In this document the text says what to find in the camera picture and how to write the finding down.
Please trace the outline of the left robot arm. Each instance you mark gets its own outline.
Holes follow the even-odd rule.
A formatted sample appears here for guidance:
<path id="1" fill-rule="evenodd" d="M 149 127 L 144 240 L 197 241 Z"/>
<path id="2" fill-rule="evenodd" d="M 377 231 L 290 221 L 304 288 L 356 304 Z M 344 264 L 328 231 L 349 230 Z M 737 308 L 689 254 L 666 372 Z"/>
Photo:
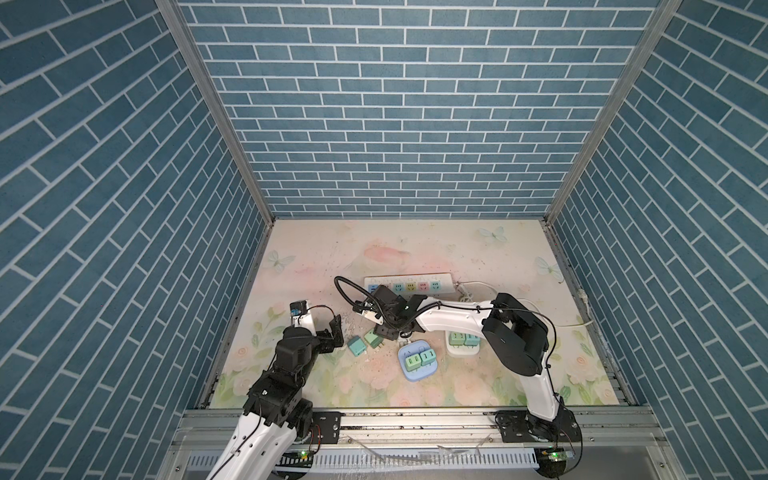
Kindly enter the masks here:
<path id="1" fill-rule="evenodd" d="M 313 404 L 302 396 L 302 389 L 317 357 L 344 345 L 340 316 L 325 330 L 315 332 L 313 326 L 306 314 L 284 329 L 274 361 L 250 387 L 210 479 L 266 479 L 293 443 L 309 434 Z"/>

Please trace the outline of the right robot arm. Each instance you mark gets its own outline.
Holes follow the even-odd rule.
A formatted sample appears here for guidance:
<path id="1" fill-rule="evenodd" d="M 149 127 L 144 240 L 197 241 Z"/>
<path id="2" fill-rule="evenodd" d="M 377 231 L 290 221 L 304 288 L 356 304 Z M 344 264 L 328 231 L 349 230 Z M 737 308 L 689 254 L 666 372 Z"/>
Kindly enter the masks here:
<path id="1" fill-rule="evenodd" d="M 479 337 L 519 377 L 526 396 L 525 423 L 532 437 L 549 442 L 583 439 L 575 415 L 551 378 L 549 360 L 557 338 L 554 326 L 512 295 L 500 293 L 491 301 L 462 303 L 422 294 L 405 299 L 379 286 L 356 310 L 376 324 L 377 335 L 389 340 L 433 331 Z"/>

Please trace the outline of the teal USB charger plug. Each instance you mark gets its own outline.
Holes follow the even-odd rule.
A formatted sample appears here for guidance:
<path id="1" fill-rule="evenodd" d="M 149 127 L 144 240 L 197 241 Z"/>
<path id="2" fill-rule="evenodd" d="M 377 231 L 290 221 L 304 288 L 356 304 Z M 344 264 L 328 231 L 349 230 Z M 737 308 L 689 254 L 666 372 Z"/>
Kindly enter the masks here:
<path id="1" fill-rule="evenodd" d="M 478 347 L 480 342 L 481 338 L 479 336 L 467 334 L 465 336 L 464 345 L 467 347 Z"/>
<path id="2" fill-rule="evenodd" d="M 413 372 L 421 367 L 419 354 L 412 354 L 404 359 L 404 366 L 407 372 Z"/>
<path id="3" fill-rule="evenodd" d="M 366 351 L 367 346 L 362 338 L 353 336 L 347 341 L 347 348 L 354 357 L 359 357 Z"/>

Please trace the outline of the long white power strip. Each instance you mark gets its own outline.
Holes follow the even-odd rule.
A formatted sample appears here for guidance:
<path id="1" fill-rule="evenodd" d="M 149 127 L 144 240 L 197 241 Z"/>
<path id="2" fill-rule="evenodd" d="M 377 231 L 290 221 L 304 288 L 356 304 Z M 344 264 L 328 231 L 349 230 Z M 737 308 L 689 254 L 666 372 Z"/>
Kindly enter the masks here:
<path id="1" fill-rule="evenodd" d="M 367 276 L 363 280 L 364 287 L 373 293 L 379 286 L 385 286 L 399 295 L 445 295 L 456 291 L 453 277 L 450 273 L 401 274 L 384 276 Z"/>

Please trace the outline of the blue square power socket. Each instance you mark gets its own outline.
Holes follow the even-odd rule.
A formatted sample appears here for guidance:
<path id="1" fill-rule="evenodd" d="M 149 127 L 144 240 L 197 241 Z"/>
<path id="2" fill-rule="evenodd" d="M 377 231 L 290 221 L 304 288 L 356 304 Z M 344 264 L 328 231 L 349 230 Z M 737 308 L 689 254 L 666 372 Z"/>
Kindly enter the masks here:
<path id="1" fill-rule="evenodd" d="M 417 340 L 400 347 L 397 358 L 409 382 L 429 378 L 438 370 L 437 354 L 425 340 Z"/>

